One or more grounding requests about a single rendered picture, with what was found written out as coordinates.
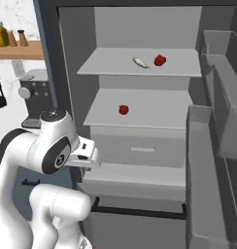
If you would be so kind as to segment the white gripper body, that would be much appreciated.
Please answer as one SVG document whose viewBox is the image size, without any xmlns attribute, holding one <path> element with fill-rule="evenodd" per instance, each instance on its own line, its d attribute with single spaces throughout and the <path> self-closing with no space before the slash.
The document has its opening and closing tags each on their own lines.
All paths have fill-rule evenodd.
<svg viewBox="0 0 237 249">
<path fill-rule="evenodd" d="M 66 161 L 68 166 L 84 167 L 84 168 L 98 168 L 101 166 L 102 160 L 97 148 L 92 151 L 75 150 Z"/>
</svg>

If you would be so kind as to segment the brown shaker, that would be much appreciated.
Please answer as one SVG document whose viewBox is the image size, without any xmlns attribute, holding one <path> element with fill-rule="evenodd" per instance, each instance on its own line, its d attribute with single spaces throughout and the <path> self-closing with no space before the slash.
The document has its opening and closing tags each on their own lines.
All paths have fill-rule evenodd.
<svg viewBox="0 0 237 249">
<path fill-rule="evenodd" d="M 16 38 L 14 36 L 13 30 L 8 30 L 7 32 L 8 32 L 9 46 L 10 47 L 16 47 L 17 46 L 17 41 L 16 41 Z"/>
<path fill-rule="evenodd" d="M 27 47 L 28 42 L 27 42 L 27 39 L 26 39 L 26 37 L 24 35 L 24 31 L 20 29 L 17 33 L 18 33 L 18 36 L 19 36 L 19 44 L 22 47 Z"/>
</svg>

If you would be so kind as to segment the grey fridge door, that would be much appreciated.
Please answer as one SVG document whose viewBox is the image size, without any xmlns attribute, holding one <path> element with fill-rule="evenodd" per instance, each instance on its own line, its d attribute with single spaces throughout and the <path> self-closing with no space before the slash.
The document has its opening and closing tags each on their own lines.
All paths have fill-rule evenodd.
<svg viewBox="0 0 237 249">
<path fill-rule="evenodd" d="M 207 92 L 207 88 L 205 86 L 205 81 L 203 79 L 203 76 L 202 76 L 202 83 L 203 83 L 203 89 L 205 90 L 206 103 L 204 105 L 196 105 L 196 106 L 208 106 L 212 109 L 212 113 L 213 113 L 213 107 L 210 103 L 209 95 Z M 228 159 L 224 157 L 221 157 L 221 158 L 225 159 L 226 165 L 228 167 L 229 178 L 231 181 L 232 191 L 233 191 L 233 195 L 234 195 L 236 207 L 237 207 L 237 160 L 232 160 L 232 159 Z"/>
</svg>

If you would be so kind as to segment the grey freezer drawer front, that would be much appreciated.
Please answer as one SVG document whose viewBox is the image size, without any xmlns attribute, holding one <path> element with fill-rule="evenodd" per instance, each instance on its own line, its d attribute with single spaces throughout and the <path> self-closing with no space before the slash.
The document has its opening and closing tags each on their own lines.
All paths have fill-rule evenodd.
<svg viewBox="0 0 237 249">
<path fill-rule="evenodd" d="M 186 220 L 91 211 L 84 231 L 94 249 L 186 249 Z"/>
</svg>

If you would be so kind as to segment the grey fridge shelf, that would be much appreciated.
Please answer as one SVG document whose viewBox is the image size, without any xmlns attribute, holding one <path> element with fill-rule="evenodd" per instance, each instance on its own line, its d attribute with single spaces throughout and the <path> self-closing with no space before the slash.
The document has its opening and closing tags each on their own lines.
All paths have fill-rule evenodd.
<svg viewBox="0 0 237 249">
<path fill-rule="evenodd" d="M 191 103 L 185 90 L 100 89 L 85 124 L 182 130 Z M 129 107 L 126 115 L 119 113 L 120 105 Z"/>
<path fill-rule="evenodd" d="M 155 66 L 154 59 L 166 57 L 162 66 Z M 138 57 L 150 66 L 138 66 L 133 61 Z M 97 48 L 77 71 L 79 75 L 116 76 L 171 76 L 200 77 L 201 69 L 198 52 L 195 49 L 136 49 Z"/>
</svg>

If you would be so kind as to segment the wooden wall shelf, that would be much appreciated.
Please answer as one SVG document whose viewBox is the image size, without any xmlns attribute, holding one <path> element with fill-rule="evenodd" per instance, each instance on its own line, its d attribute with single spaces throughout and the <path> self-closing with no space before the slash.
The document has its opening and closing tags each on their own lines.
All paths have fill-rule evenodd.
<svg viewBox="0 0 237 249">
<path fill-rule="evenodd" d="M 40 41 L 29 41 L 27 47 L 0 47 L 0 59 L 43 60 L 44 53 Z"/>
</svg>

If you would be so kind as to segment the silver fish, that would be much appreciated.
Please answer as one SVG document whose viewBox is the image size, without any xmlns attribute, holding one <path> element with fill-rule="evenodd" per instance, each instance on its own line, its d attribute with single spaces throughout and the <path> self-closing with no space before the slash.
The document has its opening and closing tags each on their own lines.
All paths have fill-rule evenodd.
<svg viewBox="0 0 237 249">
<path fill-rule="evenodd" d="M 142 67 L 142 68 L 145 68 L 145 69 L 149 69 L 150 66 L 148 64 L 146 64 L 143 60 L 141 60 L 140 58 L 138 57 L 133 57 L 132 58 L 134 63 L 136 63 L 138 66 Z"/>
</svg>

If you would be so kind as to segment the grey coffee machine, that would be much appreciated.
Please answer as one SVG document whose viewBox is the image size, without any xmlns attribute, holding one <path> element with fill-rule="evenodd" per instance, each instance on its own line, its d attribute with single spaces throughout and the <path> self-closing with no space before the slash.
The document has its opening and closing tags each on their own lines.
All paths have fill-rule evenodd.
<svg viewBox="0 0 237 249">
<path fill-rule="evenodd" d="M 39 128 L 40 115 L 54 107 L 46 69 L 31 69 L 19 79 L 19 96 L 25 101 L 28 117 L 21 123 L 24 128 Z"/>
</svg>

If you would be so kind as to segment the grey fridge crisper drawer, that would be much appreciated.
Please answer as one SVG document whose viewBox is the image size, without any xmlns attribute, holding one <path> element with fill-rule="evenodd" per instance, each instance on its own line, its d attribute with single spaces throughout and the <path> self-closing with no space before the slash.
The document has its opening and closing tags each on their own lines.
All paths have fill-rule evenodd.
<svg viewBox="0 0 237 249">
<path fill-rule="evenodd" d="M 90 135 L 104 162 L 163 167 L 185 164 L 184 130 L 93 126 Z M 155 151 L 132 152 L 131 147 L 155 147 Z"/>
</svg>

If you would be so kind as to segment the large grey door bin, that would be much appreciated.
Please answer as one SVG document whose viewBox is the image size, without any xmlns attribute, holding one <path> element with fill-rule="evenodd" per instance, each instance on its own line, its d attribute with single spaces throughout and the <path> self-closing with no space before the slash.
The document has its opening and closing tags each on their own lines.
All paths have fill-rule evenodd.
<svg viewBox="0 0 237 249">
<path fill-rule="evenodd" d="M 212 109 L 186 118 L 186 249 L 237 249 L 237 207 Z"/>
</svg>

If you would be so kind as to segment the dark grey fridge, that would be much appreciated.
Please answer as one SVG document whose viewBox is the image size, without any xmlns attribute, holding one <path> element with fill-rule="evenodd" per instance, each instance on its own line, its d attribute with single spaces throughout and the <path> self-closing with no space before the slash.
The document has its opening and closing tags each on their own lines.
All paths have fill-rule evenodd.
<svg viewBox="0 0 237 249">
<path fill-rule="evenodd" d="M 237 0 L 34 0 L 54 104 L 70 112 L 77 132 L 91 139 L 85 118 L 100 89 L 185 90 L 204 105 L 200 77 L 79 75 L 97 48 L 195 49 L 204 30 L 237 35 Z M 100 205 L 134 208 L 151 200 L 186 205 L 182 167 L 102 162 L 74 173 L 77 187 Z"/>
</svg>

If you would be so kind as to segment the yellow jar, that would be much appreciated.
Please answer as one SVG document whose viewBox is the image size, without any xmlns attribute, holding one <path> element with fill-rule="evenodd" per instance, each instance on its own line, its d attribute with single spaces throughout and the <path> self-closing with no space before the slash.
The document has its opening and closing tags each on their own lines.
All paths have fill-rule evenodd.
<svg viewBox="0 0 237 249">
<path fill-rule="evenodd" d="M 7 29 L 3 26 L 3 22 L 0 21 L 0 47 L 7 47 L 9 45 L 9 38 Z"/>
</svg>

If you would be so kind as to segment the small grey door bin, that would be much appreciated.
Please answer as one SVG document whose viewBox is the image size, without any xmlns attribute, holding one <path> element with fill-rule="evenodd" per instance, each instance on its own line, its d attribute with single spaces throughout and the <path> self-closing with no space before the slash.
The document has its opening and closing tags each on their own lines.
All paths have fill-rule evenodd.
<svg viewBox="0 0 237 249">
<path fill-rule="evenodd" d="M 237 35 L 204 30 L 199 59 L 213 107 L 219 154 L 237 160 Z"/>
</svg>

